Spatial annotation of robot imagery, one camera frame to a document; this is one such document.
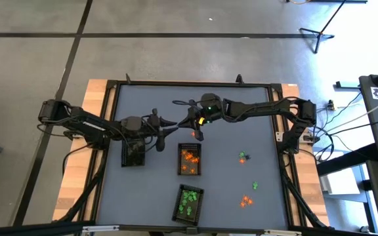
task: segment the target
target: small toy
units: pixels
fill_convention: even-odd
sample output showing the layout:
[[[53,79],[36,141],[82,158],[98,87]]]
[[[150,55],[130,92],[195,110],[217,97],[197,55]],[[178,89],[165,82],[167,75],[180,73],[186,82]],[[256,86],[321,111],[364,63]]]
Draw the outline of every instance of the small toy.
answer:
[[[245,151],[241,151],[239,153],[239,162],[240,163],[245,163],[245,161],[250,160],[250,159],[251,159],[250,155],[246,154]]]

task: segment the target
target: black metal frame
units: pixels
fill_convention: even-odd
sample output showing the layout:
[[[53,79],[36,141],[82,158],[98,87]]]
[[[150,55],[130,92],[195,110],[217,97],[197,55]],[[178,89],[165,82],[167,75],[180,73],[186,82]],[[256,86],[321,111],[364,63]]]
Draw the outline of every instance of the black metal frame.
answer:
[[[146,85],[146,86],[183,86],[183,87],[235,87],[235,88],[240,88],[240,87],[245,87],[245,88],[251,88],[251,87],[261,87],[265,88],[268,93],[268,99],[270,101],[274,101],[273,98],[273,89],[278,93],[278,99],[282,98],[282,89],[281,89],[281,84],[262,84],[262,83],[208,83],[208,82],[179,82],[179,81],[108,81],[108,84],[115,83],[115,98],[114,98],[114,104],[111,109],[111,115],[110,115],[110,120],[115,119],[115,114],[117,111],[117,101],[119,98],[119,93],[121,89],[121,85]],[[103,101],[103,106],[106,106],[108,98]],[[287,129],[287,119],[283,118],[283,120],[286,122],[284,125],[284,131],[288,131]],[[276,116],[272,116],[272,126],[274,127],[274,130],[278,132],[278,124],[276,120]],[[107,153],[108,149],[103,151],[103,156],[107,158]],[[278,160],[284,162],[284,157],[282,155],[278,155]],[[297,170],[295,167],[295,162],[290,161],[289,164],[291,170],[292,170],[292,178],[294,179],[293,183],[294,186],[297,188],[297,190],[300,190],[299,187],[299,181],[298,181],[298,176],[297,176]],[[283,176],[281,173],[281,181],[282,181],[282,190],[283,190],[283,196],[284,196],[284,202],[285,202],[285,210],[286,210],[286,216],[287,216],[287,222],[288,226],[293,226],[293,215],[291,211],[291,204],[290,204],[290,199],[289,199],[289,190],[285,186],[284,181],[282,180]],[[97,208],[98,208],[98,201],[100,199],[101,195],[101,183],[97,185],[96,192],[94,193],[94,202],[93,202],[93,209],[92,209],[92,214],[91,214],[91,220],[96,220],[96,214],[97,214]],[[301,225],[306,226],[306,220],[305,220],[305,215],[299,211],[300,214],[300,219],[301,219]],[[136,231],[144,231],[144,229],[140,228],[140,226],[127,226],[130,227],[132,230]],[[173,231],[173,227],[163,227],[163,232],[171,232]],[[224,231],[220,232],[215,232],[215,233],[246,233],[244,229],[237,229],[235,231],[228,231],[229,229],[222,229]],[[258,232],[261,229],[246,229],[248,232]]]

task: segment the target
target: black floor line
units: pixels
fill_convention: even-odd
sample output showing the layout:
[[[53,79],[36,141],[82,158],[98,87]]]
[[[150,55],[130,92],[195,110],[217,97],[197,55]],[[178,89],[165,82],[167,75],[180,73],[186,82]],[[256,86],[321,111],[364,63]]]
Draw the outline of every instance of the black floor line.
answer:
[[[80,41],[79,35],[81,35],[84,31],[85,23],[87,22],[92,3],[93,3],[93,0],[87,0],[87,3],[85,5],[83,16],[81,17],[81,21],[79,23],[79,27],[78,27],[77,33],[75,35],[75,39],[72,43],[71,51],[70,51],[70,54],[68,56],[68,59],[67,59],[66,65],[65,65],[64,74],[62,75],[62,79],[61,79],[61,82],[59,84],[59,88],[58,88],[58,90],[55,94],[56,99],[62,99],[62,97],[64,95],[66,84],[68,82],[68,78],[70,76],[70,72],[71,72],[71,69],[72,69],[72,65],[74,63],[74,59],[75,59],[75,56],[77,54],[79,41]],[[51,132],[52,127],[46,127],[45,130],[47,132]],[[47,146],[49,144],[49,139],[50,139],[50,136],[48,134],[44,134],[41,137],[41,139],[40,139],[40,141],[39,141],[39,143],[36,147],[36,152],[35,152],[35,155],[33,157],[33,159],[34,159],[33,166],[31,168],[31,172],[30,172],[30,175],[28,177],[26,187],[24,188],[24,192],[22,194],[20,204],[18,205],[18,210],[17,210],[16,216],[15,216],[14,222],[13,222],[13,226],[21,226],[24,222],[24,218],[26,217],[26,213],[27,213],[27,209],[29,207],[30,200],[32,199],[32,195],[33,195],[34,187],[36,185],[37,177],[39,176],[39,172],[40,172],[40,169],[41,169],[41,166],[42,166],[42,163],[43,163],[43,159],[45,157]]]

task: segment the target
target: tripod leg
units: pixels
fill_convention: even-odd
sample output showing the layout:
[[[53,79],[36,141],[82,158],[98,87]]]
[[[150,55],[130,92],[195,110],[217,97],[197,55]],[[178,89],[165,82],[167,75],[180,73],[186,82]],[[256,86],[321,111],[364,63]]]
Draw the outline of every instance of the tripod leg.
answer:
[[[312,32],[312,33],[320,33],[319,31],[314,31],[311,29],[306,29],[306,28],[300,28],[301,31],[307,31],[307,32]]]
[[[317,54],[319,51],[319,45],[320,45],[320,38],[322,38],[322,34],[319,33],[318,35],[318,42],[316,43],[316,48],[314,49],[314,53]]]

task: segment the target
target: power cord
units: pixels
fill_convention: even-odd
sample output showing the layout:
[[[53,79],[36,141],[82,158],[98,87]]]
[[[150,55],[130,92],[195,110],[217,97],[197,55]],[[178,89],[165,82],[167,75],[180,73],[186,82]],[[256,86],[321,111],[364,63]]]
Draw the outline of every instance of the power cord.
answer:
[[[73,153],[75,153],[75,152],[77,152],[77,151],[79,151],[79,150],[81,150],[81,149],[84,149],[84,148],[87,148],[87,147],[91,146],[91,144],[92,144],[92,143],[88,143],[88,144],[86,144],[85,146],[82,146],[82,147],[79,147],[79,148],[77,148],[77,149],[74,149],[74,150],[70,151],[68,154],[65,155],[64,160],[62,161],[62,176],[65,174],[66,160],[68,160],[68,157],[69,157],[71,154],[73,154]]]

